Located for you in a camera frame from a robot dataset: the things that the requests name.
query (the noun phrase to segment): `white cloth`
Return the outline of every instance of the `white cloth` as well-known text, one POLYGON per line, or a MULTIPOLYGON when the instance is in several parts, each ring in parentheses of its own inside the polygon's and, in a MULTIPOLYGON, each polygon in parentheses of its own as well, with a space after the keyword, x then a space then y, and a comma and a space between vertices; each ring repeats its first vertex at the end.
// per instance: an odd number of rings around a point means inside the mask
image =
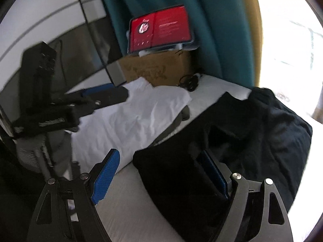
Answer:
POLYGON ((180 111, 190 103, 180 87, 153 87, 144 78, 124 85, 126 102, 96 110, 81 118, 80 130, 72 134, 72 156, 82 172, 102 162, 111 148, 120 152, 117 172, 132 161, 135 151, 148 147, 180 111))

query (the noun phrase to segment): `white wall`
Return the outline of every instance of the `white wall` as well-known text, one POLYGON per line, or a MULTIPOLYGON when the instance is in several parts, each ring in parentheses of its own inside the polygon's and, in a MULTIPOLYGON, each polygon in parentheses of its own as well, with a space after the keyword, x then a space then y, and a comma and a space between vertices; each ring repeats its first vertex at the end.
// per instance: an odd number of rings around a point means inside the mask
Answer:
MULTIPOLYGON (((101 0, 81 1, 88 22, 106 16, 101 0)), ((0 90, 20 67, 26 48, 48 43, 86 19, 79 0, 16 0, 0 24, 0 90)))
POLYGON ((94 75, 90 76, 89 78, 85 79, 77 86, 74 86, 68 93, 72 93, 81 89, 86 89, 94 86, 100 86, 106 83, 111 83, 109 76, 105 69, 102 69, 96 72, 94 75))

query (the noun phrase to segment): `wire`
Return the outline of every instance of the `wire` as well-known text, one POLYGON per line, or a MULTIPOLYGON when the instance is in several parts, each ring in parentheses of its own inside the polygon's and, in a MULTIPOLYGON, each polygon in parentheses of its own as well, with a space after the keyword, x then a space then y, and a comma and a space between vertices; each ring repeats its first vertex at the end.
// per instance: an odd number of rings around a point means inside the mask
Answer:
POLYGON ((63 77, 64 77, 64 82, 65 82, 65 90, 67 89, 67 79, 66 79, 66 75, 65 75, 65 72, 64 72, 64 67, 63 67, 63 61, 62 61, 62 58, 63 58, 63 41, 62 39, 59 39, 55 45, 54 45, 54 50, 56 50, 57 48, 57 45, 60 44, 60 50, 59 50, 59 61, 60 61, 60 65, 61 65, 61 70, 62 70, 62 73, 63 73, 63 77))
POLYGON ((197 86, 199 85, 199 78, 198 76, 187 74, 181 77, 179 81, 179 87, 187 89, 189 92, 193 92, 197 86))

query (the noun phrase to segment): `cardboard box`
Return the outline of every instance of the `cardboard box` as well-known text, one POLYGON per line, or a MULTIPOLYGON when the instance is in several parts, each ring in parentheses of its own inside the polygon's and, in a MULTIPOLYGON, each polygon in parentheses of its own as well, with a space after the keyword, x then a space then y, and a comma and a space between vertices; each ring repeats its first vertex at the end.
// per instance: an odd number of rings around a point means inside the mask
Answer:
POLYGON ((182 76, 193 74, 189 51, 165 51, 143 57, 129 55, 118 63, 127 82, 142 76, 153 86, 177 86, 182 76))

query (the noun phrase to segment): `white sheet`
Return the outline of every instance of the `white sheet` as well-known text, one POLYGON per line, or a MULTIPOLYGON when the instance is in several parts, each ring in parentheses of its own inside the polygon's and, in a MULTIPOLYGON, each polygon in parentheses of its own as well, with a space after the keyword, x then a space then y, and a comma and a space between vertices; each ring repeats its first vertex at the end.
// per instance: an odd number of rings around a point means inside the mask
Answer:
MULTIPOLYGON (((238 99, 246 99, 249 89, 204 76, 198 88, 190 93, 191 117, 176 129, 180 131, 207 107, 228 91, 238 99)), ((323 189, 319 186, 319 172, 323 164, 323 125, 297 112, 313 127, 312 145, 303 178, 295 201, 288 213, 294 242, 303 242, 323 212, 323 189)), ((106 197, 96 206, 112 242, 154 241, 182 242, 153 205, 139 177, 130 163, 112 180, 106 197)))
POLYGON ((120 152, 117 172, 132 161, 135 151, 148 147, 191 101, 180 87, 152 87, 139 78, 125 87, 126 102, 96 110, 81 118, 80 130, 72 134, 72 156, 82 172, 102 162, 111 148, 120 152))

